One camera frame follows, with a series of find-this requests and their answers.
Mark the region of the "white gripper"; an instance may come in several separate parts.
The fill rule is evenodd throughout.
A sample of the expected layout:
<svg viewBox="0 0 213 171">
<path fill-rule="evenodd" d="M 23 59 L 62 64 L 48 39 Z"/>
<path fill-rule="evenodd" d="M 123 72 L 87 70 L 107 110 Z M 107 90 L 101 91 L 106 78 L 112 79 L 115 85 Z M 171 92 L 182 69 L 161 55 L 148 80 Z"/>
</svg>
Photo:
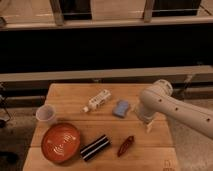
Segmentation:
<svg viewBox="0 0 213 171">
<path fill-rule="evenodd" d="M 138 119 L 146 124 L 146 132 L 150 133 L 153 128 L 156 111 L 146 107 L 143 103 L 138 103 L 135 106 L 134 112 L 136 113 Z"/>
</svg>

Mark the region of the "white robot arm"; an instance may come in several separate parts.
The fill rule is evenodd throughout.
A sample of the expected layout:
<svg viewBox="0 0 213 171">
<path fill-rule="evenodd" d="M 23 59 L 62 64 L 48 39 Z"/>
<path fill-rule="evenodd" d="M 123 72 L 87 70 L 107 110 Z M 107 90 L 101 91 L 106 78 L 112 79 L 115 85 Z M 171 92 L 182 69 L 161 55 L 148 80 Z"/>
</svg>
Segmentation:
<svg viewBox="0 0 213 171">
<path fill-rule="evenodd" d="M 164 79 L 144 88 L 135 107 L 137 117 L 149 126 L 159 112 L 213 139 L 213 111 L 177 100 L 172 93 L 171 83 Z"/>
</svg>

